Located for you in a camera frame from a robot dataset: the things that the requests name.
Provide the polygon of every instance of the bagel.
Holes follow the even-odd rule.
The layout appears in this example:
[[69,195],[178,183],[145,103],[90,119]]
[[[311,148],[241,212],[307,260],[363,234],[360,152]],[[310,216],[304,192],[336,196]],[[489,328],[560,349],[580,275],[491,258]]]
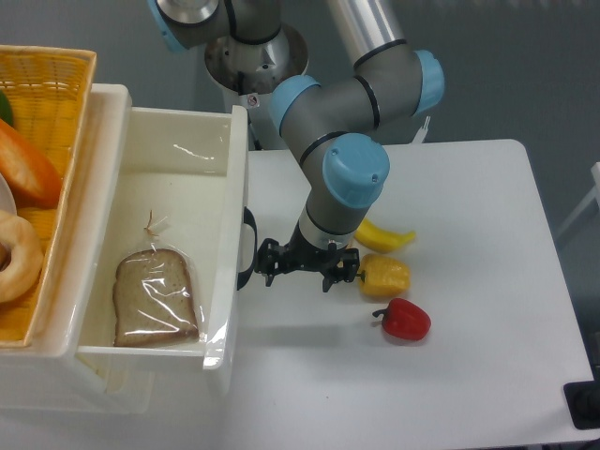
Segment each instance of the bagel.
[[10,261],[0,271],[0,303],[5,303],[23,295],[33,286],[38,279],[44,255],[33,225],[22,217],[2,210],[0,243],[10,249]]
[[4,269],[4,266],[8,264],[8,249],[0,243],[0,270]]

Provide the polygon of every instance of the red bell pepper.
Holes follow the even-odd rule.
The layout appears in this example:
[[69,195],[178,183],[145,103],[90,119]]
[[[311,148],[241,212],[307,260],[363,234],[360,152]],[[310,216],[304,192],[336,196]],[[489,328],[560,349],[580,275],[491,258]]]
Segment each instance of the red bell pepper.
[[379,317],[382,314],[383,330],[396,338],[421,340],[431,327],[431,319],[428,314],[403,298],[393,299],[386,309],[373,312],[373,317]]

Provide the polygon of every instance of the wicker basket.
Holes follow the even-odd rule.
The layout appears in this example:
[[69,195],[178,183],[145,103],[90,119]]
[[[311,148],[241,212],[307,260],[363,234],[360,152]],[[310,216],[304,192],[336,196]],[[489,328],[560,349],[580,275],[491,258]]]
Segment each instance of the wicker basket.
[[34,225],[45,257],[36,285],[17,300],[0,304],[0,347],[29,345],[51,298],[54,276],[49,268],[61,234],[95,69],[94,52],[0,45],[0,89],[12,107],[15,128],[48,156],[63,177],[55,210],[18,209],[19,216]]

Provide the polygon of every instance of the bread roll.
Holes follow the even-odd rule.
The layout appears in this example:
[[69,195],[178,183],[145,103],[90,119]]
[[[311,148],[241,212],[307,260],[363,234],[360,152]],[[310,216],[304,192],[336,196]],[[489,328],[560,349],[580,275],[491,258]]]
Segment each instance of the bread roll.
[[165,248],[119,263],[112,300],[116,347],[172,345],[199,337],[191,280],[182,255]]

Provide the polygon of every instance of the plastic bag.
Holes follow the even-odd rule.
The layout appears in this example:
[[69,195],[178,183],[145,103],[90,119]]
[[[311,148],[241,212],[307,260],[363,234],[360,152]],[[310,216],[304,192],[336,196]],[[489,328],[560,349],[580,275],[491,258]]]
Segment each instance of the plastic bag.
[[116,347],[167,346],[201,337],[193,264],[181,250],[160,242],[151,222],[152,212],[142,248],[116,268],[112,289]]

